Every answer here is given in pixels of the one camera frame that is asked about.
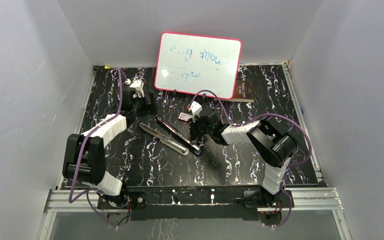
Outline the red white staple box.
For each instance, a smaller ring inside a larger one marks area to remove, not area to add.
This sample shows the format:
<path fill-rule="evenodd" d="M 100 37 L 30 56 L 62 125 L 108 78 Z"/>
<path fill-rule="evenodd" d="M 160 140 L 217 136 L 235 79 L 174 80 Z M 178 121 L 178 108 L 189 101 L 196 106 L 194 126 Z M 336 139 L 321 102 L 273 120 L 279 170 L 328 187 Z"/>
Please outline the red white staple box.
<path fill-rule="evenodd" d="M 193 118 L 192 115 L 190 114 L 187 114 L 187 113 L 184 113 L 184 112 L 181 112 L 178 116 L 178 120 L 180 121 L 183 121 L 183 122 L 188 122 L 189 120 L 191 120 Z"/>

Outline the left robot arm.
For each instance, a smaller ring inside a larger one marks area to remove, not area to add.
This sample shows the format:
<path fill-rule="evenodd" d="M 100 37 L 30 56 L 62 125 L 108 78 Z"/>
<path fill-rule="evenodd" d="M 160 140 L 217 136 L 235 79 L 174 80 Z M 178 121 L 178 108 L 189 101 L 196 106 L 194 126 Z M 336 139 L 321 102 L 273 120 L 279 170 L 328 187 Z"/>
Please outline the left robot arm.
<path fill-rule="evenodd" d="M 158 106 L 153 92 L 141 93 L 123 87 L 120 112 L 108 114 L 95 127 L 81 134 L 71 134 L 66 143 L 62 175 L 65 179 L 96 188 L 110 196 L 117 208 L 129 203 L 123 182 L 106 170 L 106 146 L 127 130 L 138 117 L 156 115 Z"/>

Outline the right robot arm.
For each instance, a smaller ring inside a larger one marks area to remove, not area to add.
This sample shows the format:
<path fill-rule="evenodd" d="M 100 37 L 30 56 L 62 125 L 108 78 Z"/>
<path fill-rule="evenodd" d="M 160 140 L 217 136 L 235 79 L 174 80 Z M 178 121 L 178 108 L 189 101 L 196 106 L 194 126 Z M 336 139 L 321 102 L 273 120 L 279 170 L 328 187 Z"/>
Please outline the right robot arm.
<path fill-rule="evenodd" d="M 223 123 L 212 108 L 198 103 L 189 107 L 190 133 L 198 138 L 208 135 L 219 145 L 252 144 L 265 162 L 262 202 L 275 207 L 282 199 L 284 175 L 299 143 L 287 128 L 277 122 L 281 115 L 266 113 L 242 124 Z"/>

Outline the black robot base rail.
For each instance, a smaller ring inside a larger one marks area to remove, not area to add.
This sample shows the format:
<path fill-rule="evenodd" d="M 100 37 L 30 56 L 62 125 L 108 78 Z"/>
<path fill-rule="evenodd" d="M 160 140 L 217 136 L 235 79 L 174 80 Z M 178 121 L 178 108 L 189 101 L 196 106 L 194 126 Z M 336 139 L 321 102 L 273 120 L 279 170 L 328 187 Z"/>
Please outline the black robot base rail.
<path fill-rule="evenodd" d="M 290 190 L 270 194 L 259 185 L 129 186 L 111 206 L 100 196 L 100 210 L 131 210 L 133 221 L 151 219 L 234 219 L 280 222 L 295 206 Z"/>

